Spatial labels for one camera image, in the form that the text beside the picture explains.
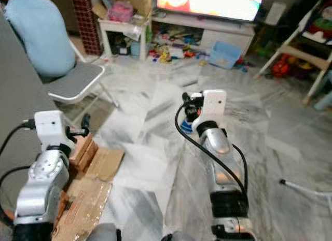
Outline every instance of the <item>white floor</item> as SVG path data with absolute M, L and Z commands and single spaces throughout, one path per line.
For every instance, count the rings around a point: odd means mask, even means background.
M 124 241 L 160 240 L 177 230 L 195 240 L 213 240 L 199 152 L 176 132 L 174 116 L 184 91 L 220 88 L 228 93 L 227 131 L 249 165 L 249 215 L 258 240 L 328 240 L 327 202 L 278 182 L 284 177 L 332 191 L 331 114 L 301 105 L 307 83 L 255 81 L 260 60 L 248 73 L 198 62 L 119 57 L 104 64 L 104 83 L 121 109 L 113 111 L 95 140 L 126 155 L 101 221 L 120 227 Z

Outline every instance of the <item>white tv stand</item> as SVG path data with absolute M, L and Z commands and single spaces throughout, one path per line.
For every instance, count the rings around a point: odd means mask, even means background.
M 152 17 L 152 21 L 204 29 L 200 45 L 193 46 L 202 50 L 211 49 L 216 41 L 224 41 L 242 48 L 245 55 L 255 36 L 252 24 L 200 19 L 180 13 L 167 12 L 165 17 Z

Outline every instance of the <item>white shelf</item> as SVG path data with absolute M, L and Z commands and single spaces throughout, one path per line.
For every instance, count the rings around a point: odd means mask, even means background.
M 237 35 L 254 36 L 252 24 L 231 23 L 223 20 L 198 18 L 195 16 L 182 15 L 168 12 L 165 17 L 152 17 L 152 21 L 163 22 L 188 27 L 198 27 L 206 30 L 213 30 Z

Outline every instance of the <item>television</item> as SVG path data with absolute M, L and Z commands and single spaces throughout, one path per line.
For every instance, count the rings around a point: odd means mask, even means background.
M 262 0 L 157 0 L 157 7 L 195 15 L 253 21 Z

